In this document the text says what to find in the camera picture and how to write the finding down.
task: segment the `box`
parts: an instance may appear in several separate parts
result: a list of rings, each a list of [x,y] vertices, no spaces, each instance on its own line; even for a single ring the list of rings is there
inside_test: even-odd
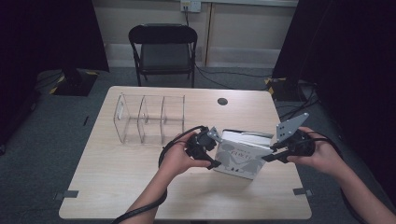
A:
[[[163,145],[184,133],[184,96],[121,94],[114,124],[123,144]]]
[[[254,179],[264,166],[263,156],[273,152],[269,148],[273,134],[224,130],[216,152],[221,165],[215,171]]]

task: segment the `human hand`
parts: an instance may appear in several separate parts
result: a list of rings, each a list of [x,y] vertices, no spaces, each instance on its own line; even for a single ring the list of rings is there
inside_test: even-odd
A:
[[[165,171],[172,177],[175,177],[186,172],[191,167],[210,166],[210,161],[194,160],[185,152],[184,148],[186,147],[186,143],[194,134],[195,132],[187,133],[178,139],[171,148],[169,148],[163,157],[160,170]]]
[[[313,131],[309,128],[301,127],[300,130],[308,133],[309,136],[311,136],[312,138],[323,138],[323,136],[318,133],[312,133]],[[318,141],[315,142],[315,146],[315,152],[312,156],[288,156],[288,161],[292,161],[297,164],[312,166],[315,169],[328,175],[338,175],[339,172],[342,172],[346,164],[340,158],[340,156],[330,143],[325,141]]]

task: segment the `wooden table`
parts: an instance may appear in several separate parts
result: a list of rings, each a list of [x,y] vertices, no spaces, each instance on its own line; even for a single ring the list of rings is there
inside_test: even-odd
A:
[[[121,93],[185,95],[185,127],[276,133],[279,118],[266,91],[228,91],[112,87],[109,89],[69,190],[60,216],[65,219],[114,219],[123,214],[157,171],[160,145],[122,144],[113,122]],[[218,99],[226,98],[227,105]],[[214,158],[216,150],[209,152]],[[311,210],[293,163],[267,162],[254,180],[205,168],[191,168],[168,188],[157,219],[241,220],[308,219]]]

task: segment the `clear acrylic organizer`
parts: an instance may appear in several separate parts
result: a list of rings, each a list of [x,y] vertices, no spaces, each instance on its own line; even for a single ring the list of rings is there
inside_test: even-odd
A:
[[[121,94],[114,124],[123,144],[167,143],[184,133],[184,96]]]

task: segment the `chair backrest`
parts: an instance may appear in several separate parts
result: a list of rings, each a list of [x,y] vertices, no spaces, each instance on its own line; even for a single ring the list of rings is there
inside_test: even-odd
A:
[[[142,24],[129,32],[129,41],[135,44],[184,44],[197,42],[197,33],[181,24]]]

